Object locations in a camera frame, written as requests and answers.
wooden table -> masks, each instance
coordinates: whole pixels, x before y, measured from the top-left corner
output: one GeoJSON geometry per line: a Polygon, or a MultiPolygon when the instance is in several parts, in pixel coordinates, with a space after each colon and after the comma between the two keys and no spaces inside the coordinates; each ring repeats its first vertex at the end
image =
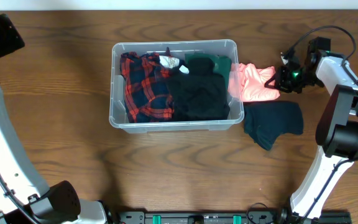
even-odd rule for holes
{"type": "MultiPolygon", "coordinates": [[[[27,154],[50,185],[68,180],[81,198],[150,211],[247,210],[281,206],[316,153],[314,133],[329,95],[307,87],[283,93],[299,103],[304,134],[280,136],[267,152],[227,131],[127,134],[108,121],[111,49],[118,42],[232,39],[239,60],[280,65],[279,53],[323,25],[346,28],[358,44],[358,11],[60,11],[5,12],[26,47],[0,59],[7,110],[27,154]]],[[[348,54],[336,30],[333,50],[348,54]]],[[[306,42],[298,54],[306,54],[306,42]]],[[[358,76],[357,52],[350,59],[358,76]]],[[[325,209],[348,209],[358,223],[358,162],[325,209]]]]}

white wall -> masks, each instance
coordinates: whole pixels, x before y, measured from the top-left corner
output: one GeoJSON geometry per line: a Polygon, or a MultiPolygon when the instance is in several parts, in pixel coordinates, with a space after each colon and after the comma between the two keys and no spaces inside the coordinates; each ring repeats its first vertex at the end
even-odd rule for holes
{"type": "Polygon", "coordinates": [[[0,10],[358,9],[358,0],[0,0],[0,10]]]}

folded cloth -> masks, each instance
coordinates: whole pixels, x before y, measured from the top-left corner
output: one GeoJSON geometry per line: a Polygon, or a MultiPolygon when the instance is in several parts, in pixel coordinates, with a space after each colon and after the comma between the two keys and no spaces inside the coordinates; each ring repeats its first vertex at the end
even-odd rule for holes
{"type": "Polygon", "coordinates": [[[189,63],[190,60],[194,58],[209,58],[213,61],[214,67],[213,72],[220,74],[224,78],[224,86],[227,90],[227,86],[229,84],[229,75],[230,75],[230,69],[231,69],[231,59],[227,56],[217,56],[217,55],[210,55],[210,54],[204,54],[204,53],[194,53],[194,54],[185,54],[185,62],[186,64],[189,63]]]}
{"type": "Polygon", "coordinates": [[[130,123],[169,121],[173,98],[166,84],[172,71],[160,64],[157,53],[121,55],[121,75],[125,79],[125,107],[130,123]]]}
{"type": "Polygon", "coordinates": [[[265,82],[275,74],[273,66],[256,69],[254,64],[239,64],[238,82],[234,75],[229,79],[229,93],[243,102],[275,100],[280,96],[278,90],[265,87],[265,82]]]}
{"type": "Polygon", "coordinates": [[[206,121],[227,119],[226,88],[222,75],[214,73],[214,62],[209,58],[189,60],[189,74],[179,70],[168,79],[173,96],[174,121],[206,121]]]}
{"type": "Polygon", "coordinates": [[[271,150],[281,134],[303,134],[303,118],[298,103],[257,102],[244,106],[244,132],[266,150],[271,150]]]}

red plaid shirt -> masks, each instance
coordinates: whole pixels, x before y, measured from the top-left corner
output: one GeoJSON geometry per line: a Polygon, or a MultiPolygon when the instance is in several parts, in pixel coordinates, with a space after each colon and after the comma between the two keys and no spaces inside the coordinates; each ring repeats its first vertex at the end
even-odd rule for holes
{"type": "Polygon", "coordinates": [[[169,121],[173,114],[173,98],[165,79],[171,71],[160,64],[157,53],[137,56],[121,55],[121,75],[125,78],[125,106],[130,123],[169,121]]]}

clear plastic bin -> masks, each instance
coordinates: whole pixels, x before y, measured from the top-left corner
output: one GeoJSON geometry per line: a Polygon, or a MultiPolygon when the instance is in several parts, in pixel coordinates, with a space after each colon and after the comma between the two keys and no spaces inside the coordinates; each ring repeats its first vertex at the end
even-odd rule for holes
{"type": "MultiPolygon", "coordinates": [[[[233,124],[244,119],[242,103],[227,94],[230,113],[225,120],[214,121],[182,121],[160,123],[129,123],[125,111],[124,86],[125,80],[120,74],[119,60],[122,53],[134,51],[138,55],[146,53],[164,53],[169,47],[172,57],[184,59],[185,54],[202,52],[213,55],[228,56],[232,63],[238,66],[237,45],[233,40],[201,40],[180,42],[144,42],[144,43],[118,43],[112,48],[111,67],[111,94],[110,94],[110,124],[115,128],[122,128],[128,133],[146,133],[148,131],[181,131],[181,130],[226,130],[233,124]]],[[[238,83],[237,72],[234,75],[238,83]]]]}

